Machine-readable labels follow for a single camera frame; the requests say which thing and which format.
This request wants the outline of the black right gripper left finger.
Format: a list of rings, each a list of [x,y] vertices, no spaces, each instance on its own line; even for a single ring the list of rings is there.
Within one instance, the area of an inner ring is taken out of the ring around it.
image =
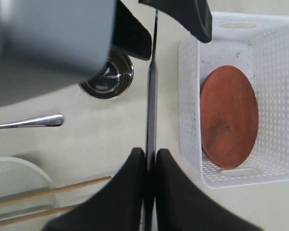
[[[121,169],[98,193],[49,221],[43,230],[139,230],[145,175],[145,154],[141,148],[133,148]]]

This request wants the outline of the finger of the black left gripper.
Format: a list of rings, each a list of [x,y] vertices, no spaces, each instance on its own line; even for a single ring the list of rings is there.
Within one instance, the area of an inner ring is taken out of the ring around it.
[[[212,40],[212,15],[206,0],[140,0],[180,23],[197,40]]]

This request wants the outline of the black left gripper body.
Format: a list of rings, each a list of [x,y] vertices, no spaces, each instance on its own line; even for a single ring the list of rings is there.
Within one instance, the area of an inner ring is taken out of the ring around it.
[[[111,51],[140,60],[151,57],[152,37],[122,1],[116,1]]]

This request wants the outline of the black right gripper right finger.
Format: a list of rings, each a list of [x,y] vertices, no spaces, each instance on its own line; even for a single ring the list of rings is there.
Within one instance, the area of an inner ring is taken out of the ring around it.
[[[156,207],[160,231],[259,231],[203,193],[168,149],[156,157]]]

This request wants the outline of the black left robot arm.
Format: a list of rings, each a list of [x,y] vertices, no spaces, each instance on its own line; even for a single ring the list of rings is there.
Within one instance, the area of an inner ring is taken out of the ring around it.
[[[0,0],[0,107],[94,77],[112,51],[147,61],[152,43],[120,0]]]

